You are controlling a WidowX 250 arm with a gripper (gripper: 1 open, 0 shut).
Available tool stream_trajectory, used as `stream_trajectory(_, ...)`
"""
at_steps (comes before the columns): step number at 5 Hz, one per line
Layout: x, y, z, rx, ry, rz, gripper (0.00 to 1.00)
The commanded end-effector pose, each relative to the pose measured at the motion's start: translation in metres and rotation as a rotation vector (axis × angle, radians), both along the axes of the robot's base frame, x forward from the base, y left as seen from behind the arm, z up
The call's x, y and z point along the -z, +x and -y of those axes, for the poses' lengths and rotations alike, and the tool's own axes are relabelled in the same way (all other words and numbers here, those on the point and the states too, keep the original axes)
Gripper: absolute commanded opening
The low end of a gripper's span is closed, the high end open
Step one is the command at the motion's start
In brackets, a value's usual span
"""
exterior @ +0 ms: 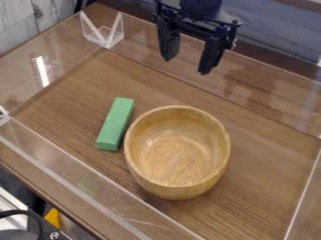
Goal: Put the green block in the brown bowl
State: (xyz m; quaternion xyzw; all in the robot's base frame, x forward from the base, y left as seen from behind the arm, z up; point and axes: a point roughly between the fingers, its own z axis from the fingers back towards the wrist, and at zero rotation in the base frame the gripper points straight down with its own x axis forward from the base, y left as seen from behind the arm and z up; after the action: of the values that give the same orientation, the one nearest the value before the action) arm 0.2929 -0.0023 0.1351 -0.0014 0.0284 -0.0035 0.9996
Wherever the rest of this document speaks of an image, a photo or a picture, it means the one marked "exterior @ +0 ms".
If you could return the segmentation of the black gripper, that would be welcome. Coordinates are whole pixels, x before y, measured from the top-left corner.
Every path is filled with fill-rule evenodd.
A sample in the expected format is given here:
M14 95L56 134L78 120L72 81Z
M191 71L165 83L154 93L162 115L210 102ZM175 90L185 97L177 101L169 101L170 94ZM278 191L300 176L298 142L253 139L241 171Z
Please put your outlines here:
M241 21L224 10L224 0L154 0L154 3L155 14L166 19L157 20L163 59L170 61L179 53L181 35L173 25L175 23L186 35L209 37L198 65L198 72L208 75L218 66L225 50L232 50L236 45Z

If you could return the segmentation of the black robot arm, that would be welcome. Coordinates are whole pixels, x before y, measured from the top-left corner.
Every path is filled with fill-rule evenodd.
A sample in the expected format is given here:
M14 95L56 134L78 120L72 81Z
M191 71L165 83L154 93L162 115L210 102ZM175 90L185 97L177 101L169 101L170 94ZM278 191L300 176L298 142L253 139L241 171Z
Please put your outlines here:
M205 42L198 72L208 75L232 50L241 21L222 9L224 0L154 0L153 19L157 25L159 51L170 61L181 48L181 35Z

